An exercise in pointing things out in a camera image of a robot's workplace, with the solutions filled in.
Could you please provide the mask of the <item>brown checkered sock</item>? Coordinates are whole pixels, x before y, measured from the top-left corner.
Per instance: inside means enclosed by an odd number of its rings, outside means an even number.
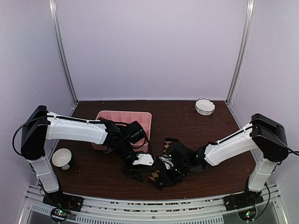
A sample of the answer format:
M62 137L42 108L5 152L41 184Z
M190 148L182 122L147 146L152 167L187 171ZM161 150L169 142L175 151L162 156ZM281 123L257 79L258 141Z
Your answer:
M163 143L162 155L156 156L157 170L151 172L149 181L158 189L170 187L181 181L181 175L177 171L175 162L170 155L166 153L171 143L179 142L175 138L165 138Z

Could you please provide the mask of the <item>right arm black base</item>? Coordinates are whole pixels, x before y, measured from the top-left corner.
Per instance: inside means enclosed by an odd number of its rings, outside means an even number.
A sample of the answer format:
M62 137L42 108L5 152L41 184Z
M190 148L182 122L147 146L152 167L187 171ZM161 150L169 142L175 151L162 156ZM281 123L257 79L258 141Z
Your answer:
M223 198L226 211L239 210L263 202L262 196L246 195L244 192L231 194Z

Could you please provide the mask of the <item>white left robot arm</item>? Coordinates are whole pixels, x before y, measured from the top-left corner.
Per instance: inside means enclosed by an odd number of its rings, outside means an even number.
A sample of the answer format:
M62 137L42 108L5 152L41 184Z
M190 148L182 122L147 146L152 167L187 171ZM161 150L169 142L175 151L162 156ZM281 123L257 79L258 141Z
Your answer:
M21 126L21 155L33 167L44 191L49 193L49 200L57 207L63 207L67 196L60 191L60 183L46 156L44 144L47 140L74 140L107 146L124 162L125 175L141 182L142 177L135 166L152 167L155 161L151 154L134 151L133 144L145 138L137 121L127 124L107 119L66 117L40 105Z

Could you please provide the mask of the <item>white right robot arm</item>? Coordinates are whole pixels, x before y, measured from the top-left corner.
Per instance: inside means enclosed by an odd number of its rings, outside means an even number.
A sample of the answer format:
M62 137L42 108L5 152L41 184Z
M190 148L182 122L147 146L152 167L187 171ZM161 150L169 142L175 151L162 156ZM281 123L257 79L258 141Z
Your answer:
M197 150L177 139L167 140L164 154L156 158L157 176L152 176L152 181L157 189L162 190L181 182L190 172L204 172L255 149L263 156L248 178L246 191L239 197L242 205L249 206L257 199L275 167L289 154L284 126L259 113L252 115L251 121L239 131Z

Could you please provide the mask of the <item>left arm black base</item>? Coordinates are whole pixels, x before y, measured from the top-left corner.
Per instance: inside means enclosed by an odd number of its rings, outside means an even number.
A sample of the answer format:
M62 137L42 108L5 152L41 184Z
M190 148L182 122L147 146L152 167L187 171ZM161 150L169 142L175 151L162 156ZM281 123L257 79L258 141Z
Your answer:
M43 203L63 210L80 212L84 199L80 196L68 194L48 194L44 196Z

